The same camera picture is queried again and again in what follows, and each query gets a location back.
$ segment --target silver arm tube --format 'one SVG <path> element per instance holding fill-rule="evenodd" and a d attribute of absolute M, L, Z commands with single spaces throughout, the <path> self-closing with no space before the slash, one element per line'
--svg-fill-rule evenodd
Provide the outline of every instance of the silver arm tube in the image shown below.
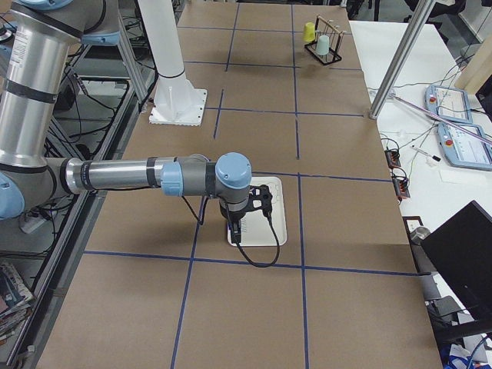
<path fill-rule="evenodd" d="M 148 167 L 149 159 L 81 161 L 74 158 L 66 166 L 66 182 L 74 194 L 87 190 L 155 186 L 149 183 L 149 168 L 154 175 L 155 183 L 160 187 L 161 170 L 165 163 L 173 162 L 174 159 L 158 158 Z"/>
<path fill-rule="evenodd" d="M 87 31 L 118 30 L 118 2 L 102 8 L 99 0 L 77 0 L 45 14 L 12 3 L 18 28 L 0 103 L 0 165 L 46 168 L 42 147 L 70 46 Z"/>
<path fill-rule="evenodd" d="M 168 173 L 171 173 L 171 182 L 169 177 L 163 178 Z M 173 181 L 181 182 L 181 191 L 176 191 Z M 248 204 L 250 181 L 249 161 L 236 153 L 223 155 L 217 162 L 210 162 L 203 155 L 108 161 L 73 158 L 65 163 L 65 178 L 60 178 L 65 190 L 73 194 L 105 189 L 160 188 L 161 183 L 165 183 L 162 186 L 165 194 L 221 197 L 229 203 L 231 211 L 240 211 Z"/>

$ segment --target cardboard table surface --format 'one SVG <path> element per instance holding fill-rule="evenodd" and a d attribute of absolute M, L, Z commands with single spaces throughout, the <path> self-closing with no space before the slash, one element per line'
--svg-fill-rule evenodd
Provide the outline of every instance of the cardboard table surface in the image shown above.
<path fill-rule="evenodd" d="M 302 43 L 317 14 L 347 32 L 327 67 Z M 142 114 L 125 158 L 238 151 L 279 177 L 278 265 L 244 261 L 216 201 L 198 227 L 158 189 L 110 193 L 38 367 L 440 367 L 346 11 L 192 2 L 178 32 L 203 122 Z"/>

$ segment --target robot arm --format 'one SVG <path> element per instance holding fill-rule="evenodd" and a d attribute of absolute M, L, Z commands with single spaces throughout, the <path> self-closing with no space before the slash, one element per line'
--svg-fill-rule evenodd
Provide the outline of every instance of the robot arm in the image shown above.
<path fill-rule="evenodd" d="M 142 12 L 144 16 L 149 13 L 149 6 L 151 3 Z M 17 217 L 25 210 L 67 194 L 143 187 L 161 188 L 170 196 L 219 198 L 221 213 L 237 243 L 241 241 L 241 219 L 246 212 L 262 210 L 271 222 L 268 186 L 250 186 L 251 165 L 238 153 L 223 155 L 217 162 L 202 155 L 140 161 L 45 158 L 42 147 L 68 50 L 83 39 L 116 43 L 118 3 L 18 0 L 12 4 L 12 13 L 18 30 L 0 103 L 0 220 Z M 175 28 L 174 16 L 171 21 Z M 173 68 L 184 67 L 181 52 L 175 52 L 173 58 Z M 184 72 L 181 74 L 176 79 L 189 85 Z M 161 70 L 159 75 L 166 83 Z"/>

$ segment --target power strip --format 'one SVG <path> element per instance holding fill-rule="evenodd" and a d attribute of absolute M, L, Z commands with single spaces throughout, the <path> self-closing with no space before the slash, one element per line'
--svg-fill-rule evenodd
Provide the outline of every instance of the power strip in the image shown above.
<path fill-rule="evenodd" d="M 56 217 L 56 211 L 50 211 L 50 216 L 53 218 Z M 26 234 L 31 234 L 34 232 L 36 229 L 41 227 L 44 223 L 47 221 L 51 221 L 49 218 L 43 217 L 41 214 L 38 212 L 29 212 L 27 214 L 24 214 L 23 216 L 20 217 L 19 219 L 19 228 L 21 231 L 23 231 Z"/>
<path fill-rule="evenodd" d="M 386 156 L 386 162 L 389 169 L 401 167 L 398 151 L 384 150 L 384 156 Z"/>
<path fill-rule="evenodd" d="M 393 178 L 394 192 L 397 195 L 398 200 L 404 200 L 410 198 L 410 192 L 408 191 L 408 185 L 399 178 Z"/>

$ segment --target wire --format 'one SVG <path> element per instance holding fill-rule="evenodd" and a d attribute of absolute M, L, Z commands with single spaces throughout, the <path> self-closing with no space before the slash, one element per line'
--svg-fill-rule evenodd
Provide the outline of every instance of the wire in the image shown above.
<path fill-rule="evenodd" d="M 425 135 L 425 137 L 422 140 L 421 144 L 418 146 L 419 148 L 421 148 L 422 145 L 424 144 L 425 140 L 427 140 L 427 137 L 429 137 L 429 134 L 431 133 L 431 130 L 432 130 L 433 127 L 431 127 L 431 129 L 427 130 L 427 134 Z M 417 155 L 418 155 L 418 151 L 415 152 L 415 155 L 412 158 L 412 161 L 410 162 L 410 173 L 408 174 L 408 181 L 410 180 L 410 177 L 412 175 L 412 171 L 414 170 L 414 161 L 415 161 L 415 158 L 417 157 Z"/>
<path fill-rule="evenodd" d="M 205 209 L 207 208 L 207 203 L 208 203 L 208 198 L 204 197 L 204 203 L 203 203 L 203 210 L 201 211 L 201 219 L 197 216 L 197 213 L 194 212 L 193 207 L 191 204 L 188 202 L 188 199 L 185 196 L 181 196 L 185 204 L 188 206 L 188 209 L 190 209 L 191 213 L 193 214 L 193 217 L 196 219 L 199 225 L 203 225 L 205 223 Z"/>
<path fill-rule="evenodd" d="M 433 128 L 436 128 L 437 125 L 434 124 L 432 125 L 432 127 L 430 127 L 429 129 L 427 129 L 426 131 L 424 131 L 423 133 L 421 133 L 420 135 L 418 135 L 416 138 L 412 138 L 409 142 L 407 142 L 406 144 L 404 145 L 401 145 L 400 146 L 400 149 L 404 148 L 405 146 L 408 146 L 409 144 L 413 143 L 414 141 L 418 140 L 420 137 L 422 137 L 423 135 L 425 134 L 428 134 L 430 131 L 432 131 Z"/>
<path fill-rule="evenodd" d="M 5 19 L 2 15 L 0 15 L 0 18 L 2 19 L 2 21 L 4 21 L 5 23 L 7 23 L 8 25 L 10 25 L 12 27 L 13 32 L 17 31 L 17 27 L 15 27 L 11 22 L 9 22 L 7 19 Z"/>
<path fill-rule="evenodd" d="M 142 67 L 149 68 L 149 69 L 151 69 L 152 71 L 156 71 L 156 70 L 157 70 L 157 68 L 156 68 L 155 66 L 154 66 L 154 67 L 151 67 L 150 65 L 146 65 L 146 64 L 144 64 L 144 63 L 139 62 L 137 59 L 135 59 L 135 61 L 136 61 L 138 64 L 140 64 Z"/>
<path fill-rule="evenodd" d="M 80 56 L 80 55 L 82 55 L 84 53 L 84 51 L 85 51 L 84 45 L 80 45 L 80 47 L 78 48 L 78 50 L 75 53 L 73 53 L 73 54 L 67 55 L 67 58 L 74 58 L 75 56 Z"/>
<path fill-rule="evenodd" d="M 228 226 L 229 226 L 229 230 L 231 231 L 231 240 L 232 240 L 233 243 L 236 244 L 236 246 L 238 247 L 238 250 L 241 252 L 241 254 L 246 259 L 246 261 L 249 264 L 251 264 L 254 267 L 256 267 L 256 268 L 268 268 L 268 267 L 271 267 L 271 266 L 275 265 L 277 263 L 278 257 L 280 256 L 280 242 L 278 241 L 277 233 L 274 230 L 274 226 L 271 223 L 271 216 L 268 217 L 268 225 L 270 226 L 271 232 L 273 233 L 274 238 L 275 238 L 275 242 L 277 243 L 277 252 L 275 254 L 274 260 L 272 260 L 270 263 L 268 263 L 268 264 L 260 264 L 260 263 L 257 263 L 256 261 L 251 260 L 248 257 L 248 255 L 246 254 L 246 252 L 244 252 L 244 249 L 241 246 L 241 244 L 239 242 L 237 242 L 236 235 L 233 232 L 233 229 L 234 228 L 232 226 L 231 213 L 229 211 L 229 203 L 222 196 L 219 196 L 219 198 L 224 202 L 224 205 L 225 205 L 225 211 L 226 211 L 226 214 L 227 214 L 227 217 L 228 217 L 228 219 L 227 219 Z"/>
<path fill-rule="evenodd" d="M 92 131 L 87 131 L 87 132 L 82 132 L 82 133 L 70 135 L 68 137 L 69 138 L 73 138 L 73 137 L 75 137 L 77 135 L 80 135 L 80 136 L 90 135 L 91 133 L 97 133 L 97 132 L 100 132 L 100 131 L 104 131 L 104 130 L 110 128 L 111 126 L 112 126 L 112 122 L 110 122 L 109 124 L 105 125 L 104 127 L 96 128 L 96 129 L 93 129 Z"/>
<path fill-rule="evenodd" d="M 489 338 L 488 334 L 485 335 L 484 338 L 482 338 L 482 340 L 477 344 L 477 346 L 475 346 L 474 350 L 472 351 L 471 353 L 471 356 L 470 356 L 470 361 L 468 361 L 468 365 L 467 365 L 467 369 L 471 369 L 473 363 L 474 363 L 474 356 L 475 354 L 477 353 L 478 349 L 480 348 L 480 346 L 482 344 L 485 343 L 485 341 Z"/>
<path fill-rule="evenodd" d="M 53 208 L 54 204 L 49 204 L 50 208 L 43 208 L 41 206 L 38 206 L 38 209 L 44 210 L 44 211 L 61 211 L 70 208 L 71 204 L 67 204 L 65 206 L 61 206 L 59 208 Z"/>
<path fill-rule="evenodd" d="M 98 103 L 100 106 L 102 106 L 103 108 L 107 108 L 109 110 L 111 110 L 113 112 L 113 114 L 116 113 L 115 109 L 110 107 L 110 106 L 107 106 L 106 104 L 102 103 L 101 101 L 99 101 L 97 98 L 93 98 L 92 96 L 90 96 L 89 94 L 85 94 L 85 96 L 87 96 L 88 98 L 90 98 L 92 101 L 95 101 L 96 103 Z"/>
<path fill-rule="evenodd" d="M 437 84 L 437 83 L 440 83 L 440 85 L 442 85 L 442 82 L 443 82 L 443 81 L 447 81 L 448 79 L 452 79 L 452 78 L 456 77 L 456 75 L 458 75 L 458 74 L 461 72 L 461 71 L 457 71 L 455 74 L 451 75 L 450 77 L 447 77 L 447 75 L 449 75 L 449 72 L 450 72 L 450 71 L 452 71 L 452 70 L 453 70 L 454 68 L 456 68 L 456 67 L 459 67 L 459 65 L 458 65 L 458 64 L 453 65 L 453 66 L 451 67 L 451 69 L 450 69 L 449 71 L 447 71 L 447 73 L 444 75 L 444 78 L 443 78 L 443 79 L 439 79 L 439 80 L 434 81 L 434 82 L 416 82 L 416 83 L 407 83 L 407 84 L 405 84 L 405 85 L 393 86 L 393 88 L 403 88 L 403 87 L 407 87 L 407 86 L 417 86 L 417 85 L 435 85 L 435 84 Z M 372 87 L 368 87 L 367 89 L 368 89 L 368 90 L 374 90 L 374 91 L 379 90 L 379 88 L 372 88 Z"/>
<path fill-rule="evenodd" d="M 77 110 L 77 116 L 78 116 L 78 132 L 79 133 L 78 133 L 78 138 L 75 141 L 65 141 L 65 140 L 59 138 L 58 136 L 57 136 L 57 139 L 60 140 L 61 142 L 64 142 L 66 144 L 71 144 L 72 145 L 72 144 L 76 144 L 77 142 L 79 142 L 80 139 L 81 139 L 81 137 L 82 137 L 81 136 L 81 133 L 82 133 L 82 119 L 81 119 L 81 116 L 80 116 L 80 110 L 78 110 L 77 90 L 75 89 L 74 82 L 68 76 L 67 71 L 64 71 L 64 73 L 65 73 L 65 76 L 67 77 L 68 81 L 70 82 L 71 89 L 72 89 L 72 91 L 74 93 L 74 96 L 75 96 L 74 103 L 75 103 L 75 109 Z"/>

